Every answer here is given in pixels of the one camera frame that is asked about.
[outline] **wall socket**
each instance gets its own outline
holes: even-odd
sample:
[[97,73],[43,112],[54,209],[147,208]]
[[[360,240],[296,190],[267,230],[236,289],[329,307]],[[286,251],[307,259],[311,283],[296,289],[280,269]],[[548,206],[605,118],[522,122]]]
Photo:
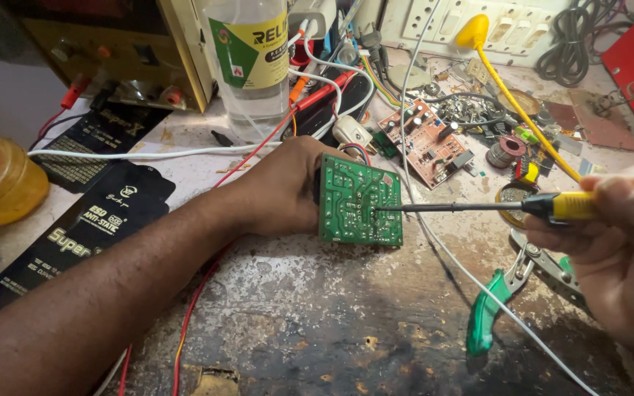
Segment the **wall socket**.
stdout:
[[[381,28],[383,42],[393,47],[412,48],[436,2],[411,0],[407,13],[402,4],[395,3],[389,1],[386,5]],[[447,56],[460,55],[466,50],[454,44],[456,34],[473,16],[486,14],[489,28],[483,50],[489,53],[491,61],[509,63],[512,59],[518,66],[533,67],[539,55],[550,47],[554,18],[567,6],[565,1],[559,0],[527,0],[522,4],[505,0],[441,0],[420,49]]]

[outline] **solder wire spool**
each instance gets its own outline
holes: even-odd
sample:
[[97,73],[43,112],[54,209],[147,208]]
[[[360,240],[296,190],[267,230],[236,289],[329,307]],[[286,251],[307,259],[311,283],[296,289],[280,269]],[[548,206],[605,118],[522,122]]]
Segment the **solder wire spool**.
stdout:
[[505,169],[525,153],[525,144],[514,136],[501,136],[486,153],[486,161],[496,168]]

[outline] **white plug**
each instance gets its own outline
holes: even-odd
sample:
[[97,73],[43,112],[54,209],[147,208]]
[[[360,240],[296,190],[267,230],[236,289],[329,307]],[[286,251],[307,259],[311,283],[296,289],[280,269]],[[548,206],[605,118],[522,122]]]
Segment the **white plug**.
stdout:
[[[357,143],[366,148],[374,138],[368,131],[354,120],[350,115],[342,115],[334,122],[332,127],[332,135],[339,143]],[[345,150],[350,156],[360,158],[361,154],[356,148],[347,148]]]

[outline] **wire stripper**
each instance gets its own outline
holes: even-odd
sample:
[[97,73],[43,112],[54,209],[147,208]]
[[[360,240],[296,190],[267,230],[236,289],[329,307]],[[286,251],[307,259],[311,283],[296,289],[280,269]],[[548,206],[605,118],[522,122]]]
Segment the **wire stripper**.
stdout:
[[[559,283],[568,287],[569,293],[562,293],[562,290],[556,290],[564,295],[573,296],[576,303],[583,304],[583,296],[579,290],[576,276],[574,276],[570,267],[559,265],[544,250],[531,244],[527,239],[515,229],[510,230],[510,237],[517,245],[518,256],[513,266],[506,272],[496,269],[493,279],[486,285],[489,292],[493,293],[503,304],[513,297],[523,284],[530,277],[535,267],[540,272],[548,274]],[[498,304],[491,299],[488,294],[480,292],[471,306],[471,314],[469,316],[469,328],[466,331],[466,350],[473,356],[486,353],[493,344],[493,323],[496,314],[500,310]]]

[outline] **yellow soldering iron handle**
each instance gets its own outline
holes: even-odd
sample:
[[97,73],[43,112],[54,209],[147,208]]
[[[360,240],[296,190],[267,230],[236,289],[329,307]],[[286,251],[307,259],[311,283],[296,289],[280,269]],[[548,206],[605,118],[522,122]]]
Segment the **yellow soldering iron handle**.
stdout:
[[591,220],[598,218],[592,192],[561,192],[551,199],[555,220]]

